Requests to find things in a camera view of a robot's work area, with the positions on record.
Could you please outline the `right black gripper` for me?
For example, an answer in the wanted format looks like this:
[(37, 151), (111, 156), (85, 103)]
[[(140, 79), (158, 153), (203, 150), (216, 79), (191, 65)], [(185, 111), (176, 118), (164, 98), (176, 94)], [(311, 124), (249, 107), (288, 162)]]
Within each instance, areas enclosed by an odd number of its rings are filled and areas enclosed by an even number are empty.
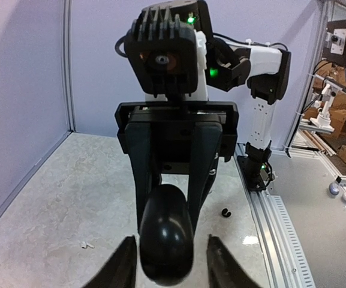
[(115, 111), (117, 137), (130, 158), (136, 188), (137, 230), (148, 194), (163, 174), (188, 175), (192, 229), (215, 181), (219, 158), (230, 161), (239, 112), (231, 101), (127, 102)]

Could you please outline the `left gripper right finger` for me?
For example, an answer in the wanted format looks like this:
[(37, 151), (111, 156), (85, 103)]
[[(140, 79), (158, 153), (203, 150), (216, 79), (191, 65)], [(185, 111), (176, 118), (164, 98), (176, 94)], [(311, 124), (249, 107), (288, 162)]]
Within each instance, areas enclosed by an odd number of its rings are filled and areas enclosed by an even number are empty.
[(218, 236), (209, 234), (206, 257), (209, 287), (260, 287), (240, 266)]

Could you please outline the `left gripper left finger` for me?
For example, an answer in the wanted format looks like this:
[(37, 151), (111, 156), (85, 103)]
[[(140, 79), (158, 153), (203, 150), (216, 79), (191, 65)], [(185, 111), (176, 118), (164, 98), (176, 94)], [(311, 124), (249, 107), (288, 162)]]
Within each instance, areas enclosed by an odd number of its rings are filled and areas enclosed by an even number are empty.
[(131, 288), (136, 286), (137, 245), (135, 236), (126, 236), (85, 288)]

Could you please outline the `black oval charging case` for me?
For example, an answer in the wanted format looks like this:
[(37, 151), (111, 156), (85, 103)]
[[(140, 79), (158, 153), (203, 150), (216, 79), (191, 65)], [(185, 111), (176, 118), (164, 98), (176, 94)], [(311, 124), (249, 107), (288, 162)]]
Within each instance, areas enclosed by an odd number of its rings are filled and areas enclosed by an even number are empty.
[(148, 197), (139, 230), (139, 255), (145, 275), (160, 286), (175, 286), (194, 262), (194, 232), (183, 192), (171, 184)]

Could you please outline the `black clip earbud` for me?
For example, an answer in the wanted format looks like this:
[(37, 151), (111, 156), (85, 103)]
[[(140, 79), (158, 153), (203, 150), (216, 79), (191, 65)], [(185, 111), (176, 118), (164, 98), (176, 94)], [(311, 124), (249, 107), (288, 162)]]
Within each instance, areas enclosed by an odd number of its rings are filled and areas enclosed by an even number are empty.
[(231, 216), (231, 212), (227, 209), (227, 208), (224, 208), (222, 211), (221, 211), (221, 215), (224, 217), (224, 218), (228, 218)]

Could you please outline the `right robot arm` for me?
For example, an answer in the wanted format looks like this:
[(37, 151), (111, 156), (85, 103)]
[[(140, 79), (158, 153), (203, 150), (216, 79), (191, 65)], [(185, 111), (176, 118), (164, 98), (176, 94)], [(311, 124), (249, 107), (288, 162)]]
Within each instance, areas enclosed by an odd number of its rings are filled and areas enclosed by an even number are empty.
[(234, 155), (237, 105), (210, 101), (208, 86), (225, 92), (249, 88), (254, 122), (237, 163), (248, 191), (266, 189), (273, 179), (273, 112), (290, 72), (285, 46), (238, 42), (213, 32), (205, 1), (167, 1), (142, 9), (115, 51), (129, 60), (145, 92), (143, 102), (121, 103), (115, 113), (133, 170), (138, 228), (149, 219), (149, 195), (161, 189), (164, 174), (188, 175), (188, 195), (181, 201), (196, 226), (219, 158)]

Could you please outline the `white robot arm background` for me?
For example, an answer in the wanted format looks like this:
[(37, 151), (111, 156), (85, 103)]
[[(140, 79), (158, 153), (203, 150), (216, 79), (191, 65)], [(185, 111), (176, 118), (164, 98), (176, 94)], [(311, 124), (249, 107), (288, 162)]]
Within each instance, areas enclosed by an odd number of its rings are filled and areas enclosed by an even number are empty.
[(327, 83), (322, 90), (322, 101), (324, 102), (323, 107), (318, 109), (318, 115), (316, 118), (310, 118), (311, 123), (323, 130), (330, 133), (334, 132), (334, 128), (331, 126), (331, 118), (329, 109), (332, 106), (335, 96), (338, 93), (338, 89)]

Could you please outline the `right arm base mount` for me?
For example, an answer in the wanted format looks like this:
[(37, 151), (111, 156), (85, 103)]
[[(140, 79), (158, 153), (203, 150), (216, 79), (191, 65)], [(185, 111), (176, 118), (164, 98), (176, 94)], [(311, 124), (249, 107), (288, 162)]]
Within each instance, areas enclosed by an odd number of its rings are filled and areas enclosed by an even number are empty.
[(261, 192), (276, 179), (273, 167), (269, 162), (252, 161), (246, 156), (237, 156), (243, 181), (249, 192)]

